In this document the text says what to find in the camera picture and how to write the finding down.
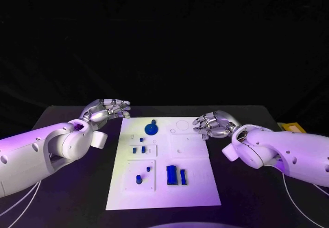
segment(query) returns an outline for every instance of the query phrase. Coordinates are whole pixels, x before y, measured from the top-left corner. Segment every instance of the blue object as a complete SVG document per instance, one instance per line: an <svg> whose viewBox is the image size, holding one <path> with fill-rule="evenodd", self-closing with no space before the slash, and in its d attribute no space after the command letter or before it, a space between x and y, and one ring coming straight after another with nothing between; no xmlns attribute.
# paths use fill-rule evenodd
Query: blue object
<svg viewBox="0 0 329 228"><path fill-rule="evenodd" d="M137 183L137 184L142 184L142 182L143 182L142 176L137 175L137 176L136 176L136 183Z"/></svg>
<svg viewBox="0 0 329 228"><path fill-rule="evenodd" d="M166 167L166 175L168 175L166 184L168 185L179 184L175 165L170 165Z"/></svg>
<svg viewBox="0 0 329 228"><path fill-rule="evenodd" d="M156 133L158 133L158 125L156 125L156 120L153 120L152 123L146 125L146 134L155 135Z"/></svg>
<svg viewBox="0 0 329 228"><path fill-rule="evenodd" d="M185 179L185 170L181 170L181 178L182 178L182 185L188 185L186 179Z"/></svg>

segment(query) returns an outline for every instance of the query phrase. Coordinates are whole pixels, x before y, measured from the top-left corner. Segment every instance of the table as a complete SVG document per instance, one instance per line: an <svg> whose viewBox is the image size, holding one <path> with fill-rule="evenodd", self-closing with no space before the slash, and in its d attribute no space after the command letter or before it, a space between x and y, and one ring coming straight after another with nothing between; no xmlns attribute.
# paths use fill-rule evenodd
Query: table
<svg viewBox="0 0 329 228"><path fill-rule="evenodd" d="M82 108L48 107L33 129L78 118ZM215 110L227 111L241 124L280 130L263 106L133 106L130 113L133 117L185 117L201 116ZM207 141L221 206L106 211L120 128L121 119L111 120L101 129L108 134L104 149L91 147L87 155L42 181L36 198L13 228L147 228L188 221L241 227L316 227L290 202L282 173L271 167L256 170L240 159L228 161L221 149L230 138ZM328 197L312 184L289 177L286 180L303 212L322 226L328 226ZM16 203L28 191L0 199L0 211ZM15 221L29 199L31 196L0 218L0 227L7 227Z"/></svg>

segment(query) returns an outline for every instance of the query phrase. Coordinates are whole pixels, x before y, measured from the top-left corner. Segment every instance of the white cable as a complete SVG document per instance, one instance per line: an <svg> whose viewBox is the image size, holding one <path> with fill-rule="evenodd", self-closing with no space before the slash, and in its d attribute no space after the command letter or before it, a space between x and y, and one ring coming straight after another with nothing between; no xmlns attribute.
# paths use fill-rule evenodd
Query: white cable
<svg viewBox="0 0 329 228"><path fill-rule="evenodd" d="M286 185L286 179L284 179L284 174L283 174L283 182L284 182L284 187L286 187L286 191L287 191L287 196L289 196L289 198L290 198L290 200L292 200L292 202L293 202L293 205L295 205L295 207L299 209L299 207L297 207L297 205L296 205L296 203L295 203L295 201L293 201L293 198L292 198L292 196L290 196L290 193L289 193L289 188L287 188L287 185ZM299 211L300 211L300 213L303 214L303 216L319 226L319 227L322 227L322 228L325 228L323 226L321 226L308 216L306 216L306 214L302 212L302 210L299 209Z"/></svg>
<svg viewBox="0 0 329 228"><path fill-rule="evenodd" d="M25 197L7 208L7 210L5 210L0 213L0 217L18 206L18 204L25 200L26 196L32 193L33 189L36 188L39 182L35 184L33 188L31 189L31 191L28 192L28 194L25 195Z"/></svg>
<svg viewBox="0 0 329 228"><path fill-rule="evenodd" d="M26 206L26 209L23 210L23 212L22 212L19 218L13 221L12 225L9 226L9 228L15 225L15 223L18 222L18 220L20 219L20 217L23 216L23 214L25 214L25 212L26 212L26 210L28 210L28 208L29 208L29 205L31 205L31 203L32 203L32 201L33 201L33 199L35 199L35 196L36 196L36 193L38 193L38 190L39 190L41 183L42 183L42 182L39 181L38 188L36 188L36 192L35 192L35 195L33 195L33 197L32 197L32 199L31 199L31 201L29 201L29 204L28 204L28 206Z"/></svg>
<svg viewBox="0 0 329 228"><path fill-rule="evenodd" d="M321 191L329 196L329 193L315 184L315 186L321 189Z"/></svg>

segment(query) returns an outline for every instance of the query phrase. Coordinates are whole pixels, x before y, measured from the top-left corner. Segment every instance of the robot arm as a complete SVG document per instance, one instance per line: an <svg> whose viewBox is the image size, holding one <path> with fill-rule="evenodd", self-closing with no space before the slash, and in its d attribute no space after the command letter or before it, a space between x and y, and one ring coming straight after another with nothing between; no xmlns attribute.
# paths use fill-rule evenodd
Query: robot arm
<svg viewBox="0 0 329 228"><path fill-rule="evenodd" d="M130 102L95 100L81 117L0 140L0 197L51 176L78 160L90 146L103 148L107 134L97 130L108 119L130 118Z"/></svg>
<svg viewBox="0 0 329 228"><path fill-rule="evenodd" d="M329 187L328 137L240 125L228 113L218 111L201 116L194 125L198 123L195 131L204 134L205 140L209 136L233 138L233 143L222 149L230 161L241 158L254 169L273 166L287 176Z"/></svg>

